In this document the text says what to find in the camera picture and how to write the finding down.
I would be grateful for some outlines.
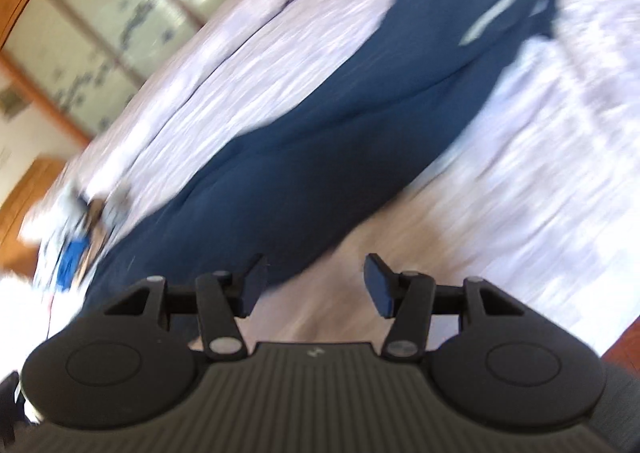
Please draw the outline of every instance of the blue cloth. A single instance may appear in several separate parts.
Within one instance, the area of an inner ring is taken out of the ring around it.
[[[58,264],[58,276],[56,278],[56,287],[58,290],[66,292],[71,289],[71,283],[78,270],[80,259],[90,244],[91,240],[89,237],[71,240],[66,244]]]
[[[146,276],[192,285],[203,273],[240,271],[257,253],[272,285],[300,273],[449,147],[524,40],[551,36],[554,0],[509,0],[487,14],[504,1],[396,0],[295,109],[229,141],[120,240],[82,311]],[[178,333],[197,335],[194,319]]]

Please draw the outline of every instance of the bed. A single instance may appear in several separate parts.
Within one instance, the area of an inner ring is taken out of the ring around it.
[[[34,237],[65,183],[89,198],[126,184],[130,212],[113,247],[236,134],[305,99],[392,1],[226,0],[68,164],[23,231]],[[640,0],[558,1],[556,38],[524,43],[441,159],[266,293],[241,322],[248,342],[380,344],[388,322],[362,282],[367,253],[450,285],[484,276],[599,354],[640,315]],[[60,321],[74,314],[64,310]]]

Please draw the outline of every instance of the white bedsheet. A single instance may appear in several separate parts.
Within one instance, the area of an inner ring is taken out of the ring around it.
[[[132,211],[110,245],[233,136],[295,107],[392,1],[294,0],[204,81],[191,80],[189,99],[151,136],[145,131],[144,147],[127,146],[132,138],[121,134],[141,128],[122,122],[92,144],[65,180],[95,183],[104,170],[90,167],[92,155],[134,152],[121,176]],[[263,296],[242,322],[250,341],[380,343],[388,322],[362,283],[372,252],[441,283],[484,276],[598,353],[640,315],[640,0],[559,7],[557,39],[526,43],[444,172],[417,181],[336,251]],[[172,68],[201,74],[202,54],[190,60],[183,51]],[[162,96],[162,81],[153,86],[146,97]]]

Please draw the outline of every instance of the wall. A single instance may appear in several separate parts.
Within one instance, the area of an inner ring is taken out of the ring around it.
[[[8,83],[0,74],[0,89]],[[34,106],[9,122],[0,116],[0,204],[38,155],[69,158],[80,149],[78,143],[51,124]]]

